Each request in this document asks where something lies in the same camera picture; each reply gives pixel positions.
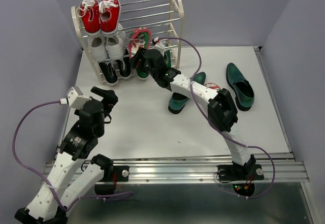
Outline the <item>green sneaker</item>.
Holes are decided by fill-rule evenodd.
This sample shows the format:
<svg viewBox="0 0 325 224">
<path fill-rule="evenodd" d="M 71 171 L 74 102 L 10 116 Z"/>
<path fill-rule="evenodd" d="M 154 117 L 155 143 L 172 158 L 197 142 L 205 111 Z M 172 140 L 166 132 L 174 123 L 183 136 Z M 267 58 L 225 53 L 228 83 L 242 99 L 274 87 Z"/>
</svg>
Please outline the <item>green sneaker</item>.
<svg viewBox="0 0 325 224">
<path fill-rule="evenodd" d="M 148 79 L 149 74 L 145 71 L 144 62 L 141 59 L 139 59 L 136 62 L 135 69 L 136 69 L 137 77 L 140 80 L 145 81 Z"/>
<path fill-rule="evenodd" d="M 170 53 L 170 49 L 168 48 L 168 43 L 167 41 L 162 41 L 161 42 L 163 44 L 163 46 L 165 47 L 165 50 L 164 50 L 164 61 L 167 65 L 167 68 L 171 68 L 171 53 Z"/>
</svg>

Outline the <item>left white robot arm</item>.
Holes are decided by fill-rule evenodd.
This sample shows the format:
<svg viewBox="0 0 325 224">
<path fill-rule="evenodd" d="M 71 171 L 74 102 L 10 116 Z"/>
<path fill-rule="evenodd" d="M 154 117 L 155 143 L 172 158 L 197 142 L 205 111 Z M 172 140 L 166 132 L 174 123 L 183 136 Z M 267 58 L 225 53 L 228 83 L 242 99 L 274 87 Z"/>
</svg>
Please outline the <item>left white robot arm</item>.
<svg viewBox="0 0 325 224">
<path fill-rule="evenodd" d="M 15 144 L 12 152 L 16 162 L 37 174 L 43 180 L 34 199 L 17 210 L 15 219 L 21 223 L 67 223 L 68 212 L 83 198 L 99 180 L 108 180 L 113 174 L 113 161 L 98 154 L 91 159 L 90 166 L 70 183 L 76 171 L 87 160 L 97 146 L 98 139 L 105 133 L 106 117 L 110 116 L 118 97 L 113 90 L 92 87 L 92 93 L 101 101 L 85 96 L 78 87 L 71 87 L 66 98 L 54 104 L 68 105 L 75 110 L 79 119 L 71 127 L 60 144 L 56 161 L 48 176 L 24 164 L 17 156 Z"/>
</svg>

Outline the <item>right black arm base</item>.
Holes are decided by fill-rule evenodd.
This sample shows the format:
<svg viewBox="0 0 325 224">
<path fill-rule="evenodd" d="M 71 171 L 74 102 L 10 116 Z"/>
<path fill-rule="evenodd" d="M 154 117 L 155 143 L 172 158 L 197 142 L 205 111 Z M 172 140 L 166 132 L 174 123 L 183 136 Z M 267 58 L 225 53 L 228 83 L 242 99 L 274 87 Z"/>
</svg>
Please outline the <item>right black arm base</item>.
<svg viewBox="0 0 325 224">
<path fill-rule="evenodd" d="M 242 166 L 218 165 L 216 179 L 220 183 L 232 183 L 236 194 L 244 197 L 252 197 L 255 192 L 254 181 L 264 180 L 264 172 L 261 165 L 254 165 L 246 172 Z"/>
</svg>

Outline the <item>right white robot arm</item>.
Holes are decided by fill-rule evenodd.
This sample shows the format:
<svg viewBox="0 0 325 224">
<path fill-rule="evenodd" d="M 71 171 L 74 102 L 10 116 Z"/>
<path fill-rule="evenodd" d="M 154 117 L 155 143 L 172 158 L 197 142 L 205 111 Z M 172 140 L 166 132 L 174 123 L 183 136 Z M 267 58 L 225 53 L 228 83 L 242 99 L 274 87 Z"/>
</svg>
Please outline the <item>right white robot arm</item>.
<svg viewBox="0 0 325 224">
<path fill-rule="evenodd" d="M 208 123 L 223 136 L 232 157 L 232 165 L 221 173 L 223 177 L 246 179 L 256 163 L 248 146 L 240 143 L 237 109 L 230 92 L 205 87 L 186 77 L 179 70 L 168 68 L 163 55 L 156 49 L 139 48 L 130 57 L 130 66 L 148 73 L 162 88 L 194 100 Z"/>
</svg>

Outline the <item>right black sneaker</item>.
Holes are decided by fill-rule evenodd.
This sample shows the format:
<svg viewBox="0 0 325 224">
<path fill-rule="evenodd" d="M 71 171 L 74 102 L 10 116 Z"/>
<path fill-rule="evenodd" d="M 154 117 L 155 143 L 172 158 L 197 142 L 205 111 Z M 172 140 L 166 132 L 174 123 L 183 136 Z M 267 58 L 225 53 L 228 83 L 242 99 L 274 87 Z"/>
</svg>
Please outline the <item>right black sneaker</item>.
<svg viewBox="0 0 325 224">
<path fill-rule="evenodd" d="M 122 59 L 117 60 L 119 73 L 122 79 L 128 80 L 132 76 L 132 70 L 129 64 L 129 53 L 127 50 L 124 51 L 124 56 Z"/>
</svg>

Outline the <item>black sneaker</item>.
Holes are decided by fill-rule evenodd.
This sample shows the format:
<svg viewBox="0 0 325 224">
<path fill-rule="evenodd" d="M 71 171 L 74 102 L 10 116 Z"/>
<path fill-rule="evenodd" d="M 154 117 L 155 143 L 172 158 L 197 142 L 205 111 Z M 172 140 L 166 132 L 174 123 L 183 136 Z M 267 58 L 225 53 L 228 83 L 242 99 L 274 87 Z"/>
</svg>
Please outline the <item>black sneaker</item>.
<svg viewBox="0 0 325 224">
<path fill-rule="evenodd" d="M 99 67 L 102 70 L 102 73 L 106 79 L 106 82 L 110 86 L 115 86 L 118 82 L 116 72 L 110 62 L 101 62 Z"/>
<path fill-rule="evenodd" d="M 124 56 L 122 59 L 117 60 L 119 73 L 122 79 L 128 80 L 132 76 L 132 70 L 129 64 L 129 53 L 127 50 L 124 51 Z"/>
</svg>

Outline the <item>right white sneaker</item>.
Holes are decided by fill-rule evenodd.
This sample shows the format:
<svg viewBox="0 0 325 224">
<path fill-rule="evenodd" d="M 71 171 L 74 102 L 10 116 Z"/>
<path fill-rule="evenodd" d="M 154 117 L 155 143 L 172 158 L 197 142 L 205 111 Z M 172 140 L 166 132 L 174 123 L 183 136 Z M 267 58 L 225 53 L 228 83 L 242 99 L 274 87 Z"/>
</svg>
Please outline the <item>right white sneaker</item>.
<svg viewBox="0 0 325 224">
<path fill-rule="evenodd" d="M 122 59 L 124 56 L 125 32 L 117 31 L 114 34 L 105 35 L 106 50 L 112 60 Z"/>
</svg>

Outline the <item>white sneaker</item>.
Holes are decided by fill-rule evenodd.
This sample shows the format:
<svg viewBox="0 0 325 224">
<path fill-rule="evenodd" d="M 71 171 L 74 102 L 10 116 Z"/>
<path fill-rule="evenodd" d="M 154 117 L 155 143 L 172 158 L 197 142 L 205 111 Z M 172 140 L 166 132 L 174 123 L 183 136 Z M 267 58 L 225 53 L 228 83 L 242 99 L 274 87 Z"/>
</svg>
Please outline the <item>white sneaker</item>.
<svg viewBox="0 0 325 224">
<path fill-rule="evenodd" d="M 102 38 L 94 38 L 91 42 L 90 49 L 94 61 L 104 61 L 107 59 L 107 52 Z"/>
<path fill-rule="evenodd" d="M 122 59 L 124 56 L 125 32 L 117 31 L 114 34 L 105 35 L 106 50 L 112 60 Z"/>
</svg>

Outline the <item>left white sneaker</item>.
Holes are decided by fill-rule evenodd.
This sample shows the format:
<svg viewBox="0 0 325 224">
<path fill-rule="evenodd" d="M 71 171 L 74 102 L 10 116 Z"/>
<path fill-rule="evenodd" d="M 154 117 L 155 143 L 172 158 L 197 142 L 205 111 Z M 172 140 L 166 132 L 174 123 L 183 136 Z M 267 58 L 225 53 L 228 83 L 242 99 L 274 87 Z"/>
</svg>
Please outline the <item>left white sneaker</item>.
<svg viewBox="0 0 325 224">
<path fill-rule="evenodd" d="M 94 61 L 104 61 L 107 59 L 107 52 L 102 38 L 94 38 L 91 42 L 90 49 Z"/>
</svg>

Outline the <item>left dark green loafer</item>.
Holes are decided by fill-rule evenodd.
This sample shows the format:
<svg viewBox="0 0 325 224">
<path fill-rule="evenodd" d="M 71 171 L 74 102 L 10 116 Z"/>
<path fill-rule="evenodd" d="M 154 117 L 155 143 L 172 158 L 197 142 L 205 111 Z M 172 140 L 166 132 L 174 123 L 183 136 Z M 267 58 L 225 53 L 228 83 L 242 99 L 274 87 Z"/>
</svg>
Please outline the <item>left dark green loafer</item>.
<svg viewBox="0 0 325 224">
<path fill-rule="evenodd" d="M 205 72 L 199 72 L 193 78 L 193 81 L 195 81 L 201 85 L 203 85 L 205 83 L 205 80 L 206 80 Z M 188 100 L 189 100 L 188 97 L 174 92 L 169 100 L 168 110 L 172 114 L 179 114 L 185 107 Z"/>
</svg>

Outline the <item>dark green loafer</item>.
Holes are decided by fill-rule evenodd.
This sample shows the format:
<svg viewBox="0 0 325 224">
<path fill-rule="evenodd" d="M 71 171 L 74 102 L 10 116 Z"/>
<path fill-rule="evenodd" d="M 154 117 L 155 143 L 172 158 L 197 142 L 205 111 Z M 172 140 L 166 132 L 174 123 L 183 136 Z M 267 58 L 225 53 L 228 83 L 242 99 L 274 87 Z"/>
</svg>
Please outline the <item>dark green loafer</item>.
<svg viewBox="0 0 325 224">
<path fill-rule="evenodd" d="M 237 108 L 241 111 L 250 110 L 255 99 L 253 88 L 238 67 L 232 62 L 226 67 L 226 80 L 235 93 Z"/>
<path fill-rule="evenodd" d="M 205 72 L 199 72 L 193 78 L 193 81 L 195 81 L 201 85 L 203 85 L 205 83 L 205 80 L 206 80 Z M 185 107 L 188 100 L 189 100 L 188 97 L 174 92 L 169 100 L 168 110 L 172 114 L 179 114 Z"/>
</svg>

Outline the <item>right red sneaker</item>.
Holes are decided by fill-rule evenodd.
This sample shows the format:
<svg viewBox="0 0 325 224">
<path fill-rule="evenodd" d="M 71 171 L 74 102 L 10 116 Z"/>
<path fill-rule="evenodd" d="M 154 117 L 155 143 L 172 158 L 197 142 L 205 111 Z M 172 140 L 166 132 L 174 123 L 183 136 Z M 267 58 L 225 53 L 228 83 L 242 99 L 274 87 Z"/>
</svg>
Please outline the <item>right red sneaker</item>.
<svg viewBox="0 0 325 224">
<path fill-rule="evenodd" d="M 119 0 L 100 1 L 100 23 L 101 30 L 104 35 L 111 36 L 117 32 L 120 12 L 121 6 Z"/>
</svg>

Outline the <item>left red sneaker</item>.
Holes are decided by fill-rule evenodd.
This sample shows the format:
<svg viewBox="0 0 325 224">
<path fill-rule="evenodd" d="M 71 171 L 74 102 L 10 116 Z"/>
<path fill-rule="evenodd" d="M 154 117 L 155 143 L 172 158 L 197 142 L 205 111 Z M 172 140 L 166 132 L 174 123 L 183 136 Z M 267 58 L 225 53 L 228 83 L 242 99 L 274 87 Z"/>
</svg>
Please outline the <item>left red sneaker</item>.
<svg viewBox="0 0 325 224">
<path fill-rule="evenodd" d="M 90 36 L 96 36 L 101 32 L 99 21 L 99 3 L 97 0 L 82 0 L 76 9 L 76 14 L 81 18 L 85 32 Z"/>
</svg>

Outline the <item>right dark green loafer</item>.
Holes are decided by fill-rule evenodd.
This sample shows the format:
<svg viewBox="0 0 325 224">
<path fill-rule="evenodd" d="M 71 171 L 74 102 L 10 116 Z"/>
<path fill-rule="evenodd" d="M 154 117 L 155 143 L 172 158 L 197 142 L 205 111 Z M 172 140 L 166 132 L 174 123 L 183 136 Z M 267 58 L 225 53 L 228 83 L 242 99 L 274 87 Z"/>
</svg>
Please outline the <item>right dark green loafer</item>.
<svg viewBox="0 0 325 224">
<path fill-rule="evenodd" d="M 235 93 L 237 108 L 241 111 L 250 110 L 255 99 L 253 88 L 238 67 L 232 62 L 226 67 L 226 80 Z"/>
</svg>

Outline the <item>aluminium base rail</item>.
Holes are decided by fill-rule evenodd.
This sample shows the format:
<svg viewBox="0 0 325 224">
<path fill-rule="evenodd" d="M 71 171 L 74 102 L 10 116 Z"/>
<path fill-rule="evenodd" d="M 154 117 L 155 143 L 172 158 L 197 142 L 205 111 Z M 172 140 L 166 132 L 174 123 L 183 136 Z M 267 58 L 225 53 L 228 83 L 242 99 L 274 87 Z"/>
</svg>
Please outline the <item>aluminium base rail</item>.
<svg viewBox="0 0 325 224">
<path fill-rule="evenodd" d="M 252 173 L 240 180 L 241 183 L 308 182 L 309 177 L 303 162 L 295 161 L 291 153 L 272 154 L 269 160 L 264 154 L 256 154 Z M 226 177 L 232 165 L 229 155 L 116 159 L 114 166 L 126 167 L 128 173 L 120 173 L 121 184 L 214 184 L 229 182 Z"/>
</svg>

